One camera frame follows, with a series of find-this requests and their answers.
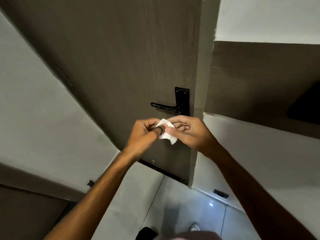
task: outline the wood grain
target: wood grain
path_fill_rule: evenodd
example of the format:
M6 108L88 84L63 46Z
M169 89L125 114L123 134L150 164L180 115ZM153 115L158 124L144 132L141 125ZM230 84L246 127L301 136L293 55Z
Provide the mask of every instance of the wood grain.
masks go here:
M201 0L0 5L50 67L68 77L74 86L66 86L119 149L135 120L172 116L150 102L175 105L174 87L190 89L193 112ZM189 179L190 149L180 142L157 141L142 159Z
M320 139L288 108L320 79L320 45L215 41L205 111Z

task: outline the ring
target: ring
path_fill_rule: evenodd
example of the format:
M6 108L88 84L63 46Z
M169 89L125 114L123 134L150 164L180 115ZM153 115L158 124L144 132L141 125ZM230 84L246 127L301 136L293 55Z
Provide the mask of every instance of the ring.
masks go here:
M162 127L160 127L160 126L157 126L157 127L155 127L154 129L157 129L157 128L159 128L159 129L161 130L161 133L160 133L160 135L162 135L162 134L163 134L163 129L162 129Z

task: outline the white wall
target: white wall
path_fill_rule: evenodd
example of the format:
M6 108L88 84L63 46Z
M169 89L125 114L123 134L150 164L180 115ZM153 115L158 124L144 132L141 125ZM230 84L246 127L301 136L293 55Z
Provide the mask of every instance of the white wall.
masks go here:
M203 121L234 159L320 238L320 140L206 113ZM201 153L193 187L242 209L218 167ZM229 198L213 194L214 189Z
M0 163L86 192L117 153L0 13Z
M216 40L320 44L320 0L221 0Z

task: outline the floor tile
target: floor tile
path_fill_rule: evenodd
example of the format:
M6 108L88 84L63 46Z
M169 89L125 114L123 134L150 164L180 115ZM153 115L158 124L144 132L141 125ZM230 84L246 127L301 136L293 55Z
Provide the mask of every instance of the floor tile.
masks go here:
M230 207L226 208L221 238L222 240L260 240L248 216Z
M134 240L163 177L136 162L124 177L92 240Z
M142 227L155 227L162 236L171 237L195 222L201 230L220 235L225 209L225 205L165 176Z

